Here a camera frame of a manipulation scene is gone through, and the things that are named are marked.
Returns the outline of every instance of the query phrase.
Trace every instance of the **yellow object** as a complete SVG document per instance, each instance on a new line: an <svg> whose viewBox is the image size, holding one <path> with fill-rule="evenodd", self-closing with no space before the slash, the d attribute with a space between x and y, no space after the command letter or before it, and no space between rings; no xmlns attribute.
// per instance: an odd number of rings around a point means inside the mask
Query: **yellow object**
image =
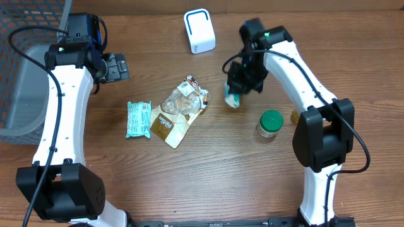
<svg viewBox="0 0 404 227"><path fill-rule="evenodd" d="M293 110L292 114L290 114L290 120L291 120L293 123L295 123L295 124L298 123L298 121L299 121L299 115L297 114L296 109Z"/></svg>

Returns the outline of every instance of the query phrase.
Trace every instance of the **wooden table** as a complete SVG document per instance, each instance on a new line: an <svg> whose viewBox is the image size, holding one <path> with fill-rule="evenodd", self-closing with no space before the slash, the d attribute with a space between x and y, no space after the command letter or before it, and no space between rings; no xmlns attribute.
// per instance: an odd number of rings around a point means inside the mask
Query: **wooden table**
<svg viewBox="0 0 404 227"><path fill-rule="evenodd" d="M238 29L260 17L284 25L313 73L356 109L355 128L372 155L369 171L341 175L335 195L339 216L358 226L403 226L404 13L402 11L212 15L217 46L192 55L182 15L106 16L107 50L124 52L131 79L101 87L88 102L87 167L104 180L107 199L136 220L204 221L294 216L303 196L303 167L291 141L294 109L269 76L262 94L232 110L223 101L221 68L241 49ZM188 74L210 92L209 106L177 149L156 135L125 139L126 103L156 107ZM260 137L261 114L279 110L285 124L274 140ZM0 226L20 226L28 202L15 185L36 146L0 144ZM343 169L360 168L357 142ZM40 223L33 214L30 226Z"/></svg>

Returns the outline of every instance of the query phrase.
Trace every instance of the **green lidded container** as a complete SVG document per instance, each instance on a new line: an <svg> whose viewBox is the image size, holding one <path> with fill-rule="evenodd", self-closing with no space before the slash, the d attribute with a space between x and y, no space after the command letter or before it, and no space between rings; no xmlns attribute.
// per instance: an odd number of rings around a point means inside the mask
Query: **green lidded container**
<svg viewBox="0 0 404 227"><path fill-rule="evenodd" d="M257 131L263 137L274 137L283 125L283 117L276 110L265 112L257 124Z"/></svg>

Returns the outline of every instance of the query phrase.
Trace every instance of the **gray bin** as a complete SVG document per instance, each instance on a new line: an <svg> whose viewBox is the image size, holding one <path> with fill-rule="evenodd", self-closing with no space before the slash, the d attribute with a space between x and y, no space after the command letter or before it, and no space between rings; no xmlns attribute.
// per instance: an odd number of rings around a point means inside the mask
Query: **gray bin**
<svg viewBox="0 0 404 227"><path fill-rule="evenodd" d="M18 55L8 44L8 34L27 25L66 30L70 10L71 0L0 1L0 141L38 144L49 93L47 73ZM45 64L45 52L60 35L48 30L29 30L17 33L14 43Z"/></svg>

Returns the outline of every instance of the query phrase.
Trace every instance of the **teal packet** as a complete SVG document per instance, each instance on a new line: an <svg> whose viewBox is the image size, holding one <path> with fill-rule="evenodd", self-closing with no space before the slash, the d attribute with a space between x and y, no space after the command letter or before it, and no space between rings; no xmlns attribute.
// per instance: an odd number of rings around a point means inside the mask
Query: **teal packet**
<svg viewBox="0 0 404 227"><path fill-rule="evenodd" d="M150 139L151 112L151 102L128 102L128 124L126 127L126 138L146 136L148 139Z"/></svg>

